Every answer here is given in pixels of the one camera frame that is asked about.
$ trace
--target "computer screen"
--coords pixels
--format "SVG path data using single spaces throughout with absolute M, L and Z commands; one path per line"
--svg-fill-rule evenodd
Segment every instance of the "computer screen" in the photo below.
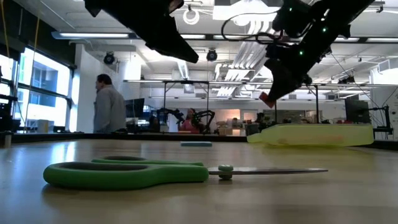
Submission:
M 346 116 L 354 123 L 370 124 L 369 105 L 366 101 L 345 99 Z
M 144 112 L 144 98 L 126 100 L 126 117 L 127 118 L 139 118 Z

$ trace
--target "man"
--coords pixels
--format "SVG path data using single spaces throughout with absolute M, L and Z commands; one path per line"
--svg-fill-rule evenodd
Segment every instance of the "man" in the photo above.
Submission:
M 109 134 L 126 128 L 126 106 L 123 96 L 113 87 L 109 75 L 97 76 L 95 83 L 94 133 Z

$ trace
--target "security camera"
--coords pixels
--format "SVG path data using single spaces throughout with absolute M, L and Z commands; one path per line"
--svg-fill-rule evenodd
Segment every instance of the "security camera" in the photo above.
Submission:
M 217 53 L 215 49 L 210 49 L 206 56 L 207 61 L 214 62 L 217 60 Z
M 104 63 L 106 65 L 112 65 L 115 61 L 115 58 L 113 56 L 113 52 L 107 52 L 104 58 Z

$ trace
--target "blue object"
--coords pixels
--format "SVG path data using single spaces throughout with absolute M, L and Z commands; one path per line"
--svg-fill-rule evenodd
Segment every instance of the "blue object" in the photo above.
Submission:
M 213 143 L 211 142 L 181 142 L 181 146 L 202 146 L 202 147 L 210 147 Z

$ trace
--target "ceiling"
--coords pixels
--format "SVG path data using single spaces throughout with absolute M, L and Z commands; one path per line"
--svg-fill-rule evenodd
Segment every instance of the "ceiling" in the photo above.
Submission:
M 175 11 L 172 15 L 176 19 L 177 27 L 180 33 L 184 34 L 219 34 L 223 21 L 213 20 L 210 15 L 215 1 L 219 0 L 201 0 L 202 6 L 192 6 L 194 9 L 201 9 L 200 20 L 195 25 L 188 25 L 184 22 L 182 10 Z M 280 0 L 263 0 L 270 4 L 278 4 Z M 50 24 L 60 32 L 129 32 L 118 21 L 101 12 L 96 18 L 93 18 L 85 9 L 83 1 L 74 0 L 15 0 L 28 11 L 38 15 L 43 21 Z M 398 1 L 385 1 L 384 10 L 398 11 Z M 351 29 L 352 36 L 378 36 L 378 37 L 398 37 L 398 14 L 393 13 L 375 13 L 364 12 L 353 23 Z M 249 26 L 237 26 L 233 22 L 226 26 L 225 33 L 247 34 Z M 214 71 L 216 63 L 207 62 L 206 54 L 208 49 L 216 49 L 218 61 L 233 61 L 242 45 L 240 42 L 226 41 L 187 41 L 199 54 L 199 62 L 187 63 L 190 70 Z M 172 70 L 178 70 L 177 63 L 166 60 L 157 52 L 148 49 L 141 40 L 91 40 L 86 46 L 98 45 L 135 45 L 146 65 L 142 68 L 142 73 L 146 78 L 155 78 L 158 73 L 172 73 Z M 385 61 L 387 58 L 398 56 L 398 44 L 333 44 L 332 51 L 344 69 L 354 69 L 357 82 L 368 81 L 369 68 L 376 66 L 375 62 Z M 93 55 L 98 58 L 103 57 L 105 52 L 92 49 Z M 115 56 L 121 59 L 128 59 L 130 52 L 115 52 Z M 340 65 L 333 57 L 324 58 L 321 64 L 314 66 L 309 74 L 315 82 L 327 82 L 331 77 L 343 72 Z

